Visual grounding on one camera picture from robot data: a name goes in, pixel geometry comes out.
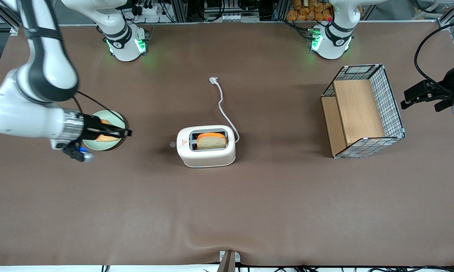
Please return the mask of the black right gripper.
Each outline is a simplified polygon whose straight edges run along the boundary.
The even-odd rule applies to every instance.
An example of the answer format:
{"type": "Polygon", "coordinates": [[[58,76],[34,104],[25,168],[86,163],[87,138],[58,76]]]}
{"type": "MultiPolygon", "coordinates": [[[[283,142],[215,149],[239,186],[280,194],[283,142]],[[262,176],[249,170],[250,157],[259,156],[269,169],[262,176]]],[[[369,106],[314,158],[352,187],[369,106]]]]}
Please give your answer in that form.
{"type": "Polygon", "coordinates": [[[116,126],[102,126],[103,123],[98,116],[95,115],[82,115],[83,118],[83,129],[82,129],[82,140],[95,141],[96,138],[101,136],[108,137],[130,137],[132,131],[128,131],[125,128],[119,128],[116,126]]]}

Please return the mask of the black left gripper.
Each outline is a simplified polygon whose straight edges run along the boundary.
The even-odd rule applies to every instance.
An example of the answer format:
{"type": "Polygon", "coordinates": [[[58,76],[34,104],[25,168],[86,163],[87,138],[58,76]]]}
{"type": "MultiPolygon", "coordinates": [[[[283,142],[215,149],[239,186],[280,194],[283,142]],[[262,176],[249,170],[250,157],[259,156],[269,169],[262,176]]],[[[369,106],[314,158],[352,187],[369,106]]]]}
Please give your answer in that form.
{"type": "Polygon", "coordinates": [[[437,112],[451,108],[454,112],[454,68],[446,73],[446,76],[439,82],[446,88],[445,95],[439,95],[438,87],[428,80],[422,80],[419,83],[404,91],[405,99],[401,101],[401,109],[406,110],[414,104],[422,102],[431,102],[433,100],[442,100],[437,103],[437,112]]]}

